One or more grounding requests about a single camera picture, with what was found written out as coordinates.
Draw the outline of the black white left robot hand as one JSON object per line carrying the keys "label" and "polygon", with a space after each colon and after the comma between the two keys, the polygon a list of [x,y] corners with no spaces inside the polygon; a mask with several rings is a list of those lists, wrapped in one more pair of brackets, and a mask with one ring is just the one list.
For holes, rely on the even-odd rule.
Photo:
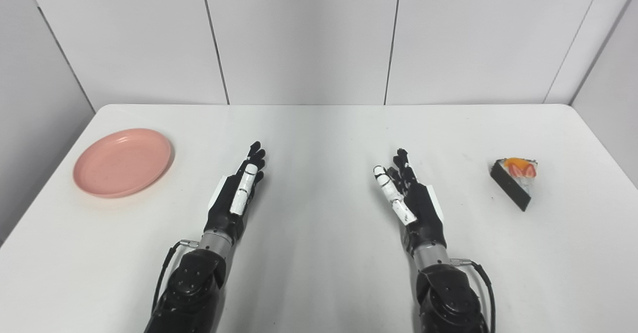
{"label": "black white left robot hand", "polygon": [[245,231],[244,215],[251,203],[258,183],[264,178],[265,150],[261,142],[254,142],[237,172],[226,177],[221,190],[208,212],[204,231],[221,233],[232,245]]}

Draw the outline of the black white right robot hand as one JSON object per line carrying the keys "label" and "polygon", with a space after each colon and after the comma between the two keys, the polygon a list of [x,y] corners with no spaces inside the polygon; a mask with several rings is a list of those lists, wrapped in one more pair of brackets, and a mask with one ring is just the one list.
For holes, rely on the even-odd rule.
{"label": "black white right robot hand", "polygon": [[437,214],[434,195],[419,183],[410,166],[408,152],[397,149],[394,166],[376,166],[374,178],[392,210],[405,228],[403,245],[409,254],[422,245],[447,247],[444,225]]}

